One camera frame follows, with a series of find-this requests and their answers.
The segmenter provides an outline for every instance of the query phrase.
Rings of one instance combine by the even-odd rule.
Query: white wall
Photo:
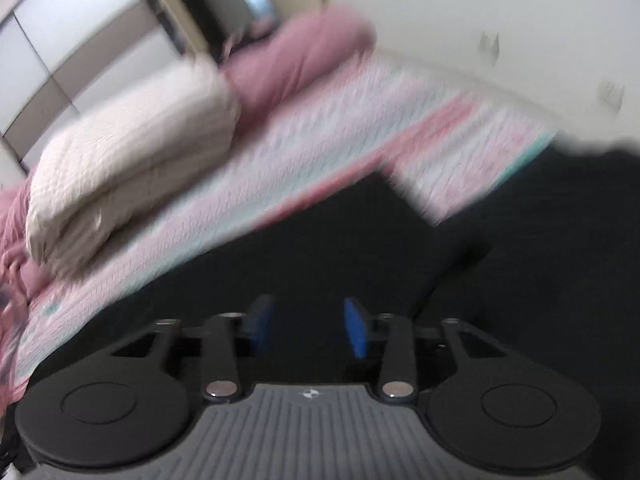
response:
[[[334,0],[376,23],[379,46],[482,78],[559,112],[592,136],[640,138],[640,0]],[[492,66],[482,31],[500,34]],[[626,87],[618,114],[603,80]]]

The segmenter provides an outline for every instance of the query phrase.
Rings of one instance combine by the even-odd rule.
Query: gray ribbed plate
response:
[[[259,384],[245,400],[207,408],[178,446],[103,474],[49,465],[28,480],[507,480],[440,448],[416,413],[364,386]],[[591,480],[572,467],[539,480]]]

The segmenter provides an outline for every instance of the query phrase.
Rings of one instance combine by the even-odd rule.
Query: electrical socket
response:
[[[617,85],[613,81],[602,81],[598,85],[598,99],[610,110],[618,113],[622,108],[625,97],[625,86]]]
[[[478,52],[495,64],[500,57],[500,36],[497,32],[483,31],[478,43]]]

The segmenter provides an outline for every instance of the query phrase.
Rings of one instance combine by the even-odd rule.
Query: round black cover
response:
[[[433,391],[426,417],[456,456],[505,474],[564,468],[600,429],[600,409],[583,387],[510,357],[467,362]]]
[[[21,401],[17,425],[39,462],[105,468],[138,462],[184,431],[182,385],[146,359],[89,358],[37,384]]]

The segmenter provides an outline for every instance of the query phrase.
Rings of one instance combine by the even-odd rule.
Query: striped mattress cover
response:
[[[84,278],[31,303],[4,355],[10,397],[97,312],[198,254],[309,206],[373,170],[427,220],[491,190],[550,141],[553,129],[513,107],[373,56],[343,66],[281,106],[196,187],[116,237]]]

